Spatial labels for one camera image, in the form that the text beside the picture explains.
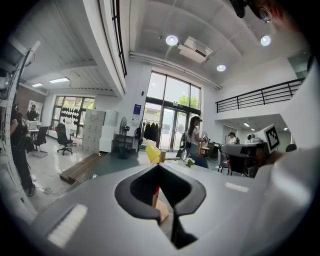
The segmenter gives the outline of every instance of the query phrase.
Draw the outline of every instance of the round ceiling light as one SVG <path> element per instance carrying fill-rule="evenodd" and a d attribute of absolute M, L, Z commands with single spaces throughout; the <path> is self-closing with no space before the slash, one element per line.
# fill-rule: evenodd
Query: round ceiling light
<path fill-rule="evenodd" d="M 175 35 L 168 35 L 165 39 L 165 42 L 169 46 L 175 46 L 178 43 L 178 38 Z"/>
<path fill-rule="evenodd" d="M 223 64 L 219 64 L 217 67 L 216 67 L 216 70 L 218 70 L 219 72 L 223 72 L 226 70 L 226 66 L 223 65 Z"/>
<path fill-rule="evenodd" d="M 261 37 L 260 43 L 263 46 L 268 46 L 271 43 L 271 38 L 269 36 L 267 36 L 267 35 L 264 35 L 263 37 Z"/>

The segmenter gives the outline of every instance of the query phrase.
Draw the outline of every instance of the shoe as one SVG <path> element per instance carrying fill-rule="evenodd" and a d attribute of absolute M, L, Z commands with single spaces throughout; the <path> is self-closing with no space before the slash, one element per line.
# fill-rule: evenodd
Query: shoe
<path fill-rule="evenodd" d="M 35 194 L 35 191 L 36 191 L 36 186 L 35 184 L 32 184 L 32 187 L 30 187 L 28 190 L 28 197 L 32 197 Z"/>

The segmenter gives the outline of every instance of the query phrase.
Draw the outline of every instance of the glossy white floor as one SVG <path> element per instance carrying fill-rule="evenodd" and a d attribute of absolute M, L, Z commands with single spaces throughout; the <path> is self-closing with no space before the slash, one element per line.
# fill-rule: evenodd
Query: glossy white floor
<path fill-rule="evenodd" d="M 79 146 L 72 147 L 73 154 L 66 151 L 62 155 L 62 151 L 57 153 L 61 147 L 56 139 L 47 136 L 46 144 L 41 145 L 41 150 L 48 152 L 46 156 L 37 158 L 31 152 L 26 154 L 30 173 L 36 178 L 34 184 L 37 187 L 34 195 L 29 199 L 38 213 L 57 200 L 69 188 L 70 185 L 60 179 L 59 173 L 91 155 L 90 152 L 83 151 Z"/>

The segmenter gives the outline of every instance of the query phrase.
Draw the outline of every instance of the black pants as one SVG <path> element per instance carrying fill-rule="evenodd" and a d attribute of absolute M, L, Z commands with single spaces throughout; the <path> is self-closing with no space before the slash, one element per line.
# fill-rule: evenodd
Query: black pants
<path fill-rule="evenodd" d="M 29 189 L 33 186 L 33 182 L 27 163 L 26 151 L 23 141 L 21 141 L 18 146 L 12 146 L 11 150 L 13 162 L 21 178 L 21 185 L 24 190 Z"/>

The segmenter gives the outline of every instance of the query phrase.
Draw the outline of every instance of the woman's hair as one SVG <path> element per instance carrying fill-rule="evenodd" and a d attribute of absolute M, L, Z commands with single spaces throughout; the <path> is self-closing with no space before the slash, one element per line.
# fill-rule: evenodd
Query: woman's hair
<path fill-rule="evenodd" d="M 200 120 L 200 117 L 199 116 L 194 116 L 190 119 L 190 125 L 189 125 L 189 129 L 188 129 L 188 134 L 189 136 L 191 137 L 192 135 L 192 132 L 194 131 L 194 128 L 196 127 L 195 126 L 195 121 L 196 120 Z"/>

